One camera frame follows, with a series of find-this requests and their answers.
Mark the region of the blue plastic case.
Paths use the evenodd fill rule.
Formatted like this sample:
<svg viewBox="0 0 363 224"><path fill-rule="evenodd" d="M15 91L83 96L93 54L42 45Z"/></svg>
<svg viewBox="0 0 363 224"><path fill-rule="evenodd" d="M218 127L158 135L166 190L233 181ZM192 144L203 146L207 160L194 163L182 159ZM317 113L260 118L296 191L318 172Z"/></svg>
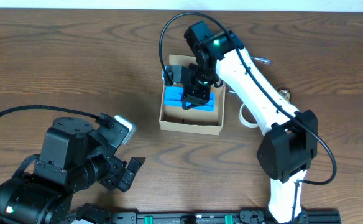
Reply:
<svg viewBox="0 0 363 224"><path fill-rule="evenodd" d="M183 88L179 86L169 86L165 88L165 95L163 97L164 105L182 107L182 94ZM194 110L210 111L215 109L215 94L210 93L209 101L204 106L194 107Z"/></svg>

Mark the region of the yellow correction tape dispenser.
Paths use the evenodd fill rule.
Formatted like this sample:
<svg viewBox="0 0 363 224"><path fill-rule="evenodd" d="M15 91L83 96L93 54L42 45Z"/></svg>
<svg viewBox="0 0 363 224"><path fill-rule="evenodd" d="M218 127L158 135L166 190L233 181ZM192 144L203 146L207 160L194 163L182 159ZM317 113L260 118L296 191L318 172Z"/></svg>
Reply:
<svg viewBox="0 0 363 224"><path fill-rule="evenodd" d="M292 94L291 94L290 90L288 90L286 88L280 88L277 91L282 96L283 99L285 99L287 102L291 102Z"/></svg>

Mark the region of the brown cardboard box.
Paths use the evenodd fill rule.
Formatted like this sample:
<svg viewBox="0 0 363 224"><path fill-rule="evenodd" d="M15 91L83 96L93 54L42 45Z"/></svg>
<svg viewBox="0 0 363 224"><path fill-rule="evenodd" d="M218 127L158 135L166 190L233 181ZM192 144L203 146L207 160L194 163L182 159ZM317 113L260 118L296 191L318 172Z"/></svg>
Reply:
<svg viewBox="0 0 363 224"><path fill-rule="evenodd" d="M196 108L184 110L181 107L164 103L165 86L162 90L162 101L159 114L159 125L162 131L179 131L184 133L209 134L219 136L224 126L224 102L226 87L211 87L214 93L214 111L203 111Z"/></svg>

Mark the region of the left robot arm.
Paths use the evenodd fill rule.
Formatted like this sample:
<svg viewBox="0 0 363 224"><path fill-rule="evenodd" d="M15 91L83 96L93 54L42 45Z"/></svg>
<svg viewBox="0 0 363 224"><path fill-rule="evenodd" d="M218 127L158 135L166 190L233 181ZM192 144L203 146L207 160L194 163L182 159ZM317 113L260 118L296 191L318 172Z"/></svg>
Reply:
<svg viewBox="0 0 363 224"><path fill-rule="evenodd" d="M144 157L129 162L115 156L136 126L123 117L101 114L93 125L60 117L45 133L40 154L26 158L0 185L0 223L69 222L73 195L100 183L108 190L130 189Z"/></svg>

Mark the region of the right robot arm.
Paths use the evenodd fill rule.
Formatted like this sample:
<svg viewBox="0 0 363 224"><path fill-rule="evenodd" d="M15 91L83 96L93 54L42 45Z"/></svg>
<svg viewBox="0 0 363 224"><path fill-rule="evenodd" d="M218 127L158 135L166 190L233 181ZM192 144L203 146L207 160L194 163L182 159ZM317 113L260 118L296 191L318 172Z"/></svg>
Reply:
<svg viewBox="0 0 363 224"><path fill-rule="evenodd" d="M203 22L189 26L184 38L196 57L189 65L183 101L193 105L208 102L210 87L222 80L242 100L254 116L264 138L257 151L259 164L270 177L268 210L279 223L292 221L301 213L301 191L295 182L304 179L317 155L317 141L292 121L318 130L318 120L307 110L301 113L285 100L253 64L238 37L232 45L225 33L214 35Z"/></svg>

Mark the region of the white masking tape roll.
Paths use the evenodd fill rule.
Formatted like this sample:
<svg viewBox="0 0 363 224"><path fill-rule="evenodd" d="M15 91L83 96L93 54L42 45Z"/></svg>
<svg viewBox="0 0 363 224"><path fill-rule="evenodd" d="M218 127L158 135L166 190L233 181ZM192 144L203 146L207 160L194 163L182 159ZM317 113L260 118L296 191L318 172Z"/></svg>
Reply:
<svg viewBox="0 0 363 224"><path fill-rule="evenodd" d="M259 125L257 123L252 123L252 122L248 121L247 119L245 119L245 117L243 115L243 109L245 107L246 107L246 105L245 104L242 104L241 107L239 108L239 113L238 113L239 121L245 127L248 127L248 128L258 128Z"/></svg>

